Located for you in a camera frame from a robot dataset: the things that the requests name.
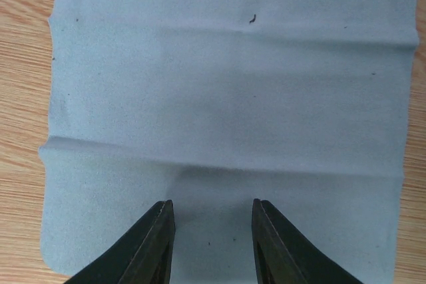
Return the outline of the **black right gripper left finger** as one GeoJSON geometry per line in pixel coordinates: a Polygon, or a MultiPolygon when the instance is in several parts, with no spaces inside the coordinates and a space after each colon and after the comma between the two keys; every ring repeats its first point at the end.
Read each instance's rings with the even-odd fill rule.
{"type": "Polygon", "coordinates": [[[67,283],[169,283],[174,236],[172,201],[156,202],[116,243],[67,283]]]}

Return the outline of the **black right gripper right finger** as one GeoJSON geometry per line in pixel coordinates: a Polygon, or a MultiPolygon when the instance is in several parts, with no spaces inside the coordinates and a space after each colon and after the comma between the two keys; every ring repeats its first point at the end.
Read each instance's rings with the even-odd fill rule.
{"type": "Polygon", "coordinates": [[[311,243],[271,202],[255,199],[252,239],[258,283],[360,283],[311,243]]]}

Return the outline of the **light blue cleaning cloth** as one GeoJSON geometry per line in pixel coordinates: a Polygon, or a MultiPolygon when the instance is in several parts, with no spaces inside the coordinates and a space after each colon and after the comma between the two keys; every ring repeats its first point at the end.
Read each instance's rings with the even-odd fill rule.
{"type": "Polygon", "coordinates": [[[73,275],[172,200],[173,283],[254,283],[271,201],[391,283],[417,0],[55,0],[41,255],[73,275]]]}

